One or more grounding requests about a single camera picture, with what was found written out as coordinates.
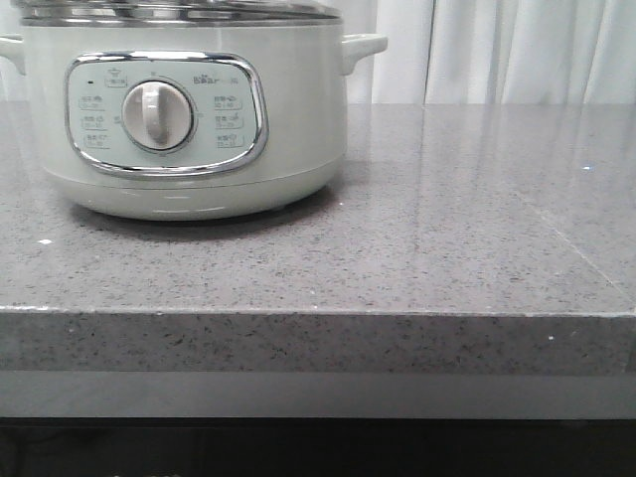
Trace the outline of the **pale green electric cooking pot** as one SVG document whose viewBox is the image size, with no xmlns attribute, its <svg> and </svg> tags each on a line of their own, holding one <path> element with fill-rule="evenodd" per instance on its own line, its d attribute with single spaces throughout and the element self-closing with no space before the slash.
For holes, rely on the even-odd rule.
<svg viewBox="0 0 636 477">
<path fill-rule="evenodd" d="M 30 26 L 1 54 L 28 81 L 40 162 L 73 202 L 118 217 L 209 220 L 321 189 L 347 150 L 346 78 L 388 44 L 342 24 Z M 122 104 L 149 80 L 189 99 L 174 149 L 127 134 Z"/>
</svg>

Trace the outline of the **white curtain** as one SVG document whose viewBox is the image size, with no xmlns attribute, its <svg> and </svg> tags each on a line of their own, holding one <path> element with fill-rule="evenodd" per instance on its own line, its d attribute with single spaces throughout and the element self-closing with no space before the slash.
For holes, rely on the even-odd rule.
<svg viewBox="0 0 636 477">
<path fill-rule="evenodd" d="M 30 26 L 1 5 L 1 32 Z M 357 103 L 631 104 L 631 1 L 318 1 L 389 46 L 348 80 Z"/>
</svg>

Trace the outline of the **glass pot lid steel rim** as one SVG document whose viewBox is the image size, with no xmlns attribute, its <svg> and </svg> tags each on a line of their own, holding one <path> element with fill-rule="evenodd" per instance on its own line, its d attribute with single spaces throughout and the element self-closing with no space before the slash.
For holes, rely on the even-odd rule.
<svg viewBox="0 0 636 477">
<path fill-rule="evenodd" d="M 318 1 L 13 1 L 25 26 L 153 28 L 338 24 Z"/>
</svg>

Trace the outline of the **beige round control knob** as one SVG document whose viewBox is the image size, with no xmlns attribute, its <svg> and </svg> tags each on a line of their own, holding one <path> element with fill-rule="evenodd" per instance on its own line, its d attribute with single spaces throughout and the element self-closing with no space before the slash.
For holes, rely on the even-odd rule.
<svg viewBox="0 0 636 477">
<path fill-rule="evenodd" d="M 187 96 L 174 85 L 149 80 L 130 90 L 122 104 L 128 136 L 139 146 L 167 151 L 183 143 L 193 127 L 193 110 Z"/>
</svg>

